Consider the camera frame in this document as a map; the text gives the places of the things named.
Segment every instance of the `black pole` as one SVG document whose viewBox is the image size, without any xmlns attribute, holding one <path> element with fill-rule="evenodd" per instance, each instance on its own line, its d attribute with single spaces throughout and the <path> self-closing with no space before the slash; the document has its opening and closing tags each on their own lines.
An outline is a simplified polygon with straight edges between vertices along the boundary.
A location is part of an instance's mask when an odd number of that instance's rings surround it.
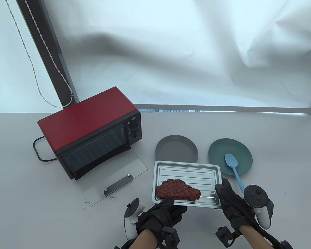
<svg viewBox="0 0 311 249">
<path fill-rule="evenodd" d="M 40 38 L 38 30 L 32 20 L 32 17 L 26 6 L 25 1 L 24 0 L 16 0 L 16 1 L 22 12 L 22 15 L 24 16 L 24 20 L 26 21 L 26 24 L 32 35 L 32 38 L 34 42 L 36 43 L 39 54 L 44 62 L 44 65 L 53 83 L 55 91 L 57 92 L 60 102 L 62 106 L 65 106 L 66 104 L 69 103 L 70 98 L 71 98 L 70 90 L 67 84 L 62 79 L 61 75 L 57 72 L 51 60 L 51 57 L 49 56 L 48 51 L 46 47 L 44 46 L 43 41 Z M 69 106 L 75 103 L 78 103 L 79 100 L 78 100 L 73 82 L 71 80 L 71 77 L 69 75 L 67 65 L 63 59 L 62 52 L 61 52 L 58 40 L 56 38 L 51 20 L 49 18 L 47 9 L 45 7 L 44 1 L 43 0 L 27 0 L 27 2 L 33 14 L 33 17 L 38 25 L 40 33 L 42 34 L 44 41 L 47 44 L 49 51 L 51 52 L 51 55 L 53 57 L 55 64 L 57 65 L 58 69 L 60 70 L 62 75 L 65 77 L 65 79 L 67 80 L 69 86 L 71 87 L 73 91 L 73 99 L 71 103 L 69 104 Z"/>
</svg>

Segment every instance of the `metal tray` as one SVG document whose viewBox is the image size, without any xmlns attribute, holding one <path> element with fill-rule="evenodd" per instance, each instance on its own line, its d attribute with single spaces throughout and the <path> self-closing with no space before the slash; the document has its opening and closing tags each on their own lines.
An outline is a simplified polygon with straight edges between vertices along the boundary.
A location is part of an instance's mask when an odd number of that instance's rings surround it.
<svg viewBox="0 0 311 249">
<path fill-rule="evenodd" d="M 218 165 L 156 161 L 154 164 L 152 189 L 153 203 L 162 201 L 162 199 L 157 197 L 156 189 L 157 186 L 160 186 L 168 179 L 181 179 L 201 192 L 200 199 L 195 202 L 175 200 L 175 205 L 221 208 L 219 198 L 214 189 L 217 183 L 222 184 L 220 167 Z"/>
</svg>

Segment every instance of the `plate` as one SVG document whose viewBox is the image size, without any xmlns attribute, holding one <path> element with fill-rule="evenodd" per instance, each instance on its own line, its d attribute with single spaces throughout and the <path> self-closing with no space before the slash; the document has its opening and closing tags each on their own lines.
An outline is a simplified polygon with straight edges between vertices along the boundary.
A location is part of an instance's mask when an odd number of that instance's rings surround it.
<svg viewBox="0 0 311 249">
<path fill-rule="evenodd" d="M 196 145 L 185 136 L 164 137 L 158 142 L 155 150 L 156 161 L 195 163 L 198 159 Z"/>
<path fill-rule="evenodd" d="M 234 139 L 219 139 L 214 141 L 209 148 L 211 163 L 218 165 L 222 173 L 234 176 L 234 171 L 226 164 L 225 154 L 234 155 L 238 162 L 236 170 L 239 175 L 243 175 L 251 169 L 252 155 L 243 143 Z"/>
</svg>

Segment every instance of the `white cord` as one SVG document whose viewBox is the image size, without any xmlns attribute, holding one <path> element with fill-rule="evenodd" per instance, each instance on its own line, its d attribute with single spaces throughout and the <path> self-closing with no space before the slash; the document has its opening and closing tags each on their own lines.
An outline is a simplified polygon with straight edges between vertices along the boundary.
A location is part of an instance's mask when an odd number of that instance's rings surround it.
<svg viewBox="0 0 311 249">
<path fill-rule="evenodd" d="M 10 6 L 9 6 L 9 3 L 8 3 L 7 0 L 5 0 L 5 1 L 6 1 L 7 6 L 8 6 L 8 9 L 9 9 L 9 11 L 10 11 L 10 13 L 11 13 L 11 17 L 12 17 L 12 19 L 14 20 L 14 23 L 15 23 L 15 25 L 16 25 L 16 28 L 17 28 L 19 37 L 21 37 L 21 40 L 22 40 L 22 43 L 23 43 L 25 52 L 26 52 L 26 54 L 27 54 L 28 57 L 29 57 L 29 60 L 30 60 L 31 66 L 32 66 L 32 70 L 33 70 L 33 74 L 34 74 L 34 78 L 35 78 L 36 83 L 37 83 L 38 91 L 39 91 L 41 97 L 42 97 L 47 103 L 49 103 L 49 102 L 44 98 L 44 96 L 41 94 L 41 92 L 40 92 L 39 85 L 38 85 L 38 80 L 37 80 L 37 76 L 36 76 L 36 71 L 35 71 L 35 69 L 34 69 L 34 65 L 33 65 L 33 63 L 32 63 L 31 57 L 30 57 L 30 55 L 29 55 L 28 50 L 26 49 L 24 40 L 23 40 L 22 35 L 21 35 L 21 32 L 20 32 L 20 30 L 19 30 L 19 28 L 18 28 L 18 25 L 17 25 L 17 22 L 16 22 L 16 20 L 15 20 L 15 17 L 14 17 L 14 15 L 13 15 L 12 11 L 11 11 L 11 8 L 10 8 Z M 56 66 L 56 64 L 55 64 L 55 62 L 54 62 L 54 60 L 53 60 L 53 57 L 52 57 L 52 55 L 51 55 L 51 52 L 49 51 L 49 49 L 48 49 L 48 47 L 47 47 L 47 45 L 46 45 L 46 43 L 45 43 L 45 41 L 44 41 L 44 38 L 43 38 L 43 36 L 42 36 L 41 33 L 40 33 L 40 30 L 39 30 L 39 28 L 38 28 L 38 25 L 37 25 L 37 23 L 36 23 L 36 20 L 35 20 L 34 17 L 33 17 L 33 14 L 32 14 L 32 12 L 31 12 L 31 9 L 30 9 L 30 7 L 29 7 L 27 1 L 26 1 L 26 0 L 24 0 L 24 1 L 25 1 L 25 4 L 26 4 L 26 6 L 27 6 L 29 12 L 30 12 L 30 15 L 31 15 L 31 17 L 32 17 L 33 22 L 34 22 L 34 24 L 36 25 L 36 28 L 37 28 L 38 33 L 39 33 L 39 35 L 40 35 L 40 38 L 41 38 L 41 40 L 43 41 L 43 44 L 45 45 L 45 47 L 46 47 L 46 49 L 47 49 L 47 52 L 48 52 L 49 56 L 51 57 L 51 60 L 52 60 L 52 62 L 53 62 L 53 65 L 55 66 L 55 69 L 56 69 L 57 72 L 61 75 L 61 77 L 63 78 L 64 82 L 67 84 L 67 86 L 68 86 L 68 88 L 69 88 L 69 90 L 70 90 L 70 93 L 71 93 L 70 101 L 69 101 L 69 103 L 66 104 L 65 106 L 55 106 L 55 105 L 52 105 L 51 103 L 49 103 L 49 104 L 50 104 L 51 106 L 59 107 L 59 108 L 66 107 L 66 106 L 68 106 L 68 105 L 72 102 L 72 100 L 73 100 L 73 91 L 72 91 L 72 89 L 70 88 L 70 85 L 68 84 L 68 82 L 66 81 L 66 79 L 64 78 L 64 76 L 62 75 L 62 73 L 60 72 L 60 70 L 58 69 L 58 67 Z"/>
</svg>

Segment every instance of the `teal plate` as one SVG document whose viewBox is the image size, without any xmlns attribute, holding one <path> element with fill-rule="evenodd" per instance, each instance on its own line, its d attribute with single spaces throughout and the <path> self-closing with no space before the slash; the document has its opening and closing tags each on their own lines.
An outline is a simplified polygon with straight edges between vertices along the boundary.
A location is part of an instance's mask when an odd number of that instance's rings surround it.
<svg viewBox="0 0 311 249">
<path fill-rule="evenodd" d="M 251 169 L 252 155 L 243 143 L 234 139 L 219 139 L 214 141 L 209 148 L 211 164 L 218 165 L 222 173 L 234 176 L 234 171 L 226 164 L 225 154 L 234 155 L 238 162 L 236 170 L 239 175 L 243 175 Z"/>
</svg>

